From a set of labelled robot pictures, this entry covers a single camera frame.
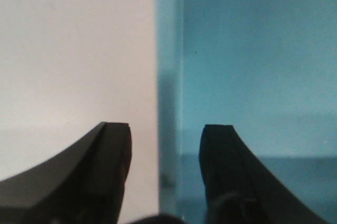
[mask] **blue wall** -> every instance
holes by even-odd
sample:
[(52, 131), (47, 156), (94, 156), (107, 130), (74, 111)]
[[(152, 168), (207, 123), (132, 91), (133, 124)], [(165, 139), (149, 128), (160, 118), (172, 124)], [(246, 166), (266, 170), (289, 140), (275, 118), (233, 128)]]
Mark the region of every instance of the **blue wall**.
[[(337, 0), (184, 0), (183, 40), (182, 208), (188, 198), (204, 207), (203, 126), (232, 124), (298, 197), (336, 220)], [(196, 213), (182, 210), (191, 223)]]

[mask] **white wall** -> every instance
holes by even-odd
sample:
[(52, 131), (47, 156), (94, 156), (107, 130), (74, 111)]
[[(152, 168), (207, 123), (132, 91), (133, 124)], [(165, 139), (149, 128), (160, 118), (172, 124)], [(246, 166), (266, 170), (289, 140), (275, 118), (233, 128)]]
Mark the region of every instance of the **white wall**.
[(130, 123), (120, 222), (156, 213), (153, 0), (0, 0), (0, 176), (100, 121)]

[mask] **blue surface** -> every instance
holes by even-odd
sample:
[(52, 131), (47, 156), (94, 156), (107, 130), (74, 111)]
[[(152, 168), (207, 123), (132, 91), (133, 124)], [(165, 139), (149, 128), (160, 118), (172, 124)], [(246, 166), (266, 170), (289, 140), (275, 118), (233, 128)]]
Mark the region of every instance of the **blue surface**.
[[(337, 223), (337, 158), (262, 157), (260, 161), (311, 210)], [(183, 155), (181, 162), (184, 190), (179, 215), (189, 224), (203, 224), (206, 202), (198, 157)]]
[(160, 160), (178, 213), (201, 223), (201, 132), (230, 124), (296, 195), (336, 220), (336, 0), (159, 2)]

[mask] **white surface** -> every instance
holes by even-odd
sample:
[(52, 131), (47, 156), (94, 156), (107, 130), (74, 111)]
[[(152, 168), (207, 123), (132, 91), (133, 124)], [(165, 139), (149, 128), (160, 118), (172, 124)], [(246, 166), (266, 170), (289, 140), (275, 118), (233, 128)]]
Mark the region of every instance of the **white surface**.
[(153, 0), (0, 0), (0, 177), (130, 123), (120, 222), (158, 210)]

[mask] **light blue wall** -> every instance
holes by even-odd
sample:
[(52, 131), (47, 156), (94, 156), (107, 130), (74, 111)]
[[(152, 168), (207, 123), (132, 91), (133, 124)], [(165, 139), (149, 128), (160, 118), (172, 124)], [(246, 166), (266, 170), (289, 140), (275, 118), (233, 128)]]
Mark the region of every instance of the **light blue wall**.
[(233, 124), (260, 156), (337, 153), (337, 0), (184, 0), (183, 154)]

